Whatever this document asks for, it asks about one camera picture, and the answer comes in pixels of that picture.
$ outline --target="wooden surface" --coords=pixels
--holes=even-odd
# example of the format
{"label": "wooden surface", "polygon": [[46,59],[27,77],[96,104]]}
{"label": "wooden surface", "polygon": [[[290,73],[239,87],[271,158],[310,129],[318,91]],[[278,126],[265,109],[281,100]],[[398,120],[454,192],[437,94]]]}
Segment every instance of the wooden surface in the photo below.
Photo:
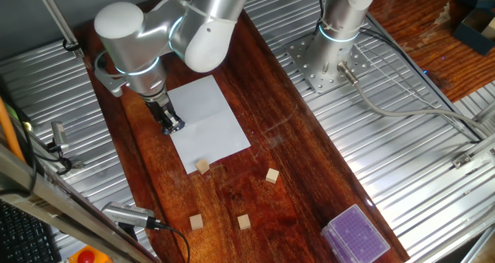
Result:
{"label": "wooden surface", "polygon": [[[337,262],[319,233],[353,204],[391,246],[377,262],[408,259],[246,14],[212,74],[251,147],[211,164],[204,175],[186,174],[170,137],[137,94],[125,90],[114,98],[94,79],[91,64],[102,45],[91,26],[77,35],[136,204],[186,235],[191,262]],[[175,55],[162,62],[170,90],[206,76]],[[269,168],[280,171],[275,185],[265,181]],[[189,217],[198,213],[204,228],[192,231]],[[241,231],[237,217],[244,214],[251,228]],[[163,261],[184,260],[179,237],[149,236]]]}
{"label": "wooden surface", "polygon": [[454,0],[374,0],[370,12],[455,102],[495,80],[495,50],[482,56],[452,36],[470,10]]}

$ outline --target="red button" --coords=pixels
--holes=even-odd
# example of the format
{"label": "red button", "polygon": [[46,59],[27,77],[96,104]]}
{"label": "red button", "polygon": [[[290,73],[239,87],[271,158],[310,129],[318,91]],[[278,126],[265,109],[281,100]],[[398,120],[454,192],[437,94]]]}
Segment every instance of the red button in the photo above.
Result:
{"label": "red button", "polygon": [[77,263],[94,263],[94,253],[91,251],[83,251],[77,257]]}

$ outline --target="purple container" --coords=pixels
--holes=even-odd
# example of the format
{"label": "purple container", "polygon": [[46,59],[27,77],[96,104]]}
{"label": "purple container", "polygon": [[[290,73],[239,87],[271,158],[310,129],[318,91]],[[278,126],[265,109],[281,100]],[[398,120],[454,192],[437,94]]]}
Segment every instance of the purple container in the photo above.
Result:
{"label": "purple container", "polygon": [[322,236],[340,263],[371,263],[390,249],[357,205],[331,220]]}

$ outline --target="metal grating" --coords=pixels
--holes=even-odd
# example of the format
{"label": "metal grating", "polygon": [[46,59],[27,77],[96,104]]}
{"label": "metal grating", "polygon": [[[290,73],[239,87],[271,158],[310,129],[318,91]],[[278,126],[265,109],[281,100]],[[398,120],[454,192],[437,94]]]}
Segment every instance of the metal grating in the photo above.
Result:
{"label": "metal grating", "polygon": [[[349,84],[326,94],[314,92],[285,47],[314,30],[317,1],[249,0],[246,11],[411,261],[435,261],[489,226],[461,231],[495,204],[495,169],[486,165],[471,175],[456,171],[451,161],[473,144],[439,116],[383,117],[370,112]],[[382,31],[372,20],[367,23]],[[360,75],[375,104],[390,111],[428,108],[403,88],[411,91],[412,86],[435,107],[453,108],[390,47],[365,35],[357,42],[389,76],[376,67]]]}
{"label": "metal grating", "polygon": [[[451,161],[473,145],[445,120],[434,115],[381,117],[371,113],[348,84],[321,95],[310,89],[285,45],[314,30],[317,0],[249,0],[246,11],[411,261],[423,256],[434,261],[489,226],[481,224],[469,233],[458,233],[494,205],[495,170],[485,165],[471,175],[456,171]],[[360,75],[364,90],[376,104],[388,110],[425,108],[402,88],[413,86],[428,103],[452,107],[396,53],[365,36],[358,42],[390,76],[375,68]],[[73,143],[67,155],[85,163],[84,170],[65,177],[68,183],[98,208],[108,201],[134,203],[82,60],[57,42],[0,62],[0,73],[43,141],[51,139],[51,121],[64,123]],[[480,93],[482,97],[470,96],[476,101],[463,99],[457,107],[466,115],[467,111],[477,114],[483,110],[478,99],[495,100],[495,86],[486,90],[493,99]],[[136,232],[152,252],[144,230]],[[59,231],[55,234],[63,258],[84,246]]]}
{"label": "metal grating", "polygon": [[[0,62],[0,74],[41,140],[52,140],[51,121],[63,122],[71,144],[64,155],[84,162],[84,169],[64,176],[74,189],[98,209],[110,201],[134,205],[82,59],[56,42]],[[56,228],[53,232],[62,258],[85,246]],[[136,236],[155,255],[144,229],[136,229]]]}
{"label": "metal grating", "polygon": [[465,116],[476,118],[495,133],[495,82],[478,89],[454,105]]}

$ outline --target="robotic arm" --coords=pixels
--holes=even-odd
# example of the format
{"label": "robotic arm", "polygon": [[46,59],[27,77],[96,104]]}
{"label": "robotic arm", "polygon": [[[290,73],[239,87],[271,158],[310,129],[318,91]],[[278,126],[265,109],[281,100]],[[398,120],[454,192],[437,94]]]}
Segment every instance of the robotic arm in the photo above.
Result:
{"label": "robotic arm", "polygon": [[[215,69],[227,55],[246,1],[162,0],[148,13],[132,3],[111,4],[97,14],[94,28],[121,74],[109,75],[95,65],[95,75],[115,97],[121,96],[124,85],[139,93],[162,125],[162,132],[176,132],[185,123],[169,100],[159,57],[175,52],[196,72]],[[325,24],[308,48],[309,57],[323,74],[338,73],[336,65],[347,61],[372,1],[326,1]]]}

